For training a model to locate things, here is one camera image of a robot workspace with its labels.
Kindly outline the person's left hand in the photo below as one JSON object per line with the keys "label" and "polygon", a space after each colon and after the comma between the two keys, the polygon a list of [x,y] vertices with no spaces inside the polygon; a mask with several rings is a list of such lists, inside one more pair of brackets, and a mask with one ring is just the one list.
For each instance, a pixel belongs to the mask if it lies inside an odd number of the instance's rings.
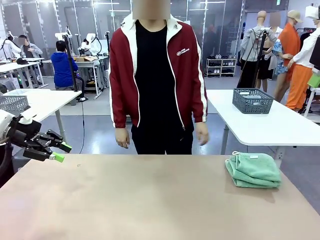
{"label": "person's left hand", "polygon": [[205,122],[197,122],[195,124],[196,137],[200,146],[204,146],[209,141],[209,131]]}

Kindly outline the person's right hand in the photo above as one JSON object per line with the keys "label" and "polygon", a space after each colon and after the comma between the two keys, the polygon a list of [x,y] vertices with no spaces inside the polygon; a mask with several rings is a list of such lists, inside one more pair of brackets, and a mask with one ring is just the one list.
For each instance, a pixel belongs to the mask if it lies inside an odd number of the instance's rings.
{"label": "person's right hand", "polygon": [[115,141],[124,148],[128,149],[130,145],[130,136],[126,128],[115,128]]}

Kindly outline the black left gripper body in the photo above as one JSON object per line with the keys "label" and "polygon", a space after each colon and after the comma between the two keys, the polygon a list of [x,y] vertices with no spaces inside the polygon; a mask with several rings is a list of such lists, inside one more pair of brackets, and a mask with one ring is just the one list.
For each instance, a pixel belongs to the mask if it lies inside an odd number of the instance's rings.
{"label": "black left gripper body", "polygon": [[32,120],[30,124],[23,124],[14,118],[9,124],[9,141],[18,147],[27,147],[30,139],[40,132],[41,126],[42,124],[35,120]]}

